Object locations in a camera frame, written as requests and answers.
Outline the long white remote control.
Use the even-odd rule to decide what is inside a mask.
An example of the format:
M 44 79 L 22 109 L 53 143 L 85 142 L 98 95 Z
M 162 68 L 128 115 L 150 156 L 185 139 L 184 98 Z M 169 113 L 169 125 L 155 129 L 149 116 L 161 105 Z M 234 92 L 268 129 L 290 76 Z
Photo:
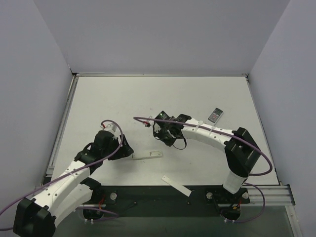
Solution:
M 135 152 L 132 155 L 133 160 L 144 160 L 144 159 L 161 158 L 161 157 L 163 157 L 162 151 L 141 151 L 141 152 Z

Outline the white remote battery cover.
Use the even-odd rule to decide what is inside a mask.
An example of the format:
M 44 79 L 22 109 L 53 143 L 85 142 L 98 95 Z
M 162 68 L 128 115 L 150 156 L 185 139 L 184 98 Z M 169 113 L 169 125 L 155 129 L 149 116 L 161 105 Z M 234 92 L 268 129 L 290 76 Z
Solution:
M 176 181 L 171 180 L 166 175 L 164 175 L 162 177 L 162 181 L 164 181 L 165 183 L 167 183 L 168 185 L 170 185 L 171 187 L 173 187 L 174 189 L 176 189 L 177 191 L 181 192 L 182 194 L 184 194 L 187 197 L 189 197 L 191 195 L 191 193 L 192 193 L 192 191 L 190 189 L 188 189 L 185 186 L 177 183 Z

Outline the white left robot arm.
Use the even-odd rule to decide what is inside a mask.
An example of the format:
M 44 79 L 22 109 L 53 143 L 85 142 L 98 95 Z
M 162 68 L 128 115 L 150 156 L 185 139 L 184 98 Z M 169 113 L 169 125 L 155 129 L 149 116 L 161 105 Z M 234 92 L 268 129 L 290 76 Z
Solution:
M 25 197 L 18 203 L 13 232 L 20 237 L 53 236 L 57 226 L 80 205 L 100 200 L 101 184 L 90 175 L 103 164 L 102 159 L 117 160 L 133 152 L 124 134 L 99 131 L 58 178 L 32 199 Z

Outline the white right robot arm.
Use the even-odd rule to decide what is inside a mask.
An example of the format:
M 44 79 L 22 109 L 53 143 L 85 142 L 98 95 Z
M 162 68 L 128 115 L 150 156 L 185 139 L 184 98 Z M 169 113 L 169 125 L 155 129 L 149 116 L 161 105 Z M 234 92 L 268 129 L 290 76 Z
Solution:
M 161 111 L 155 117 L 153 135 L 169 147 L 177 139 L 190 139 L 223 151 L 230 170 L 223 188 L 231 194 L 239 191 L 260 157 L 254 149 L 258 146 L 246 129 L 220 129 L 184 114 L 175 118 Z

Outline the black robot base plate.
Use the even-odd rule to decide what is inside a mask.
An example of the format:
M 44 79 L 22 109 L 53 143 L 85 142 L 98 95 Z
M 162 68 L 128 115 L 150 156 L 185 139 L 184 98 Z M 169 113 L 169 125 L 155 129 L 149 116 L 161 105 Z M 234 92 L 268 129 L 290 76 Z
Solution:
M 240 205 L 249 204 L 248 191 L 231 194 L 222 186 L 190 186 L 185 195 L 171 186 L 103 186 L 87 178 L 55 208 L 49 203 L 29 206 L 38 223 L 57 226 L 74 210 L 82 210 L 88 221 L 118 217 L 213 217 L 236 220 Z

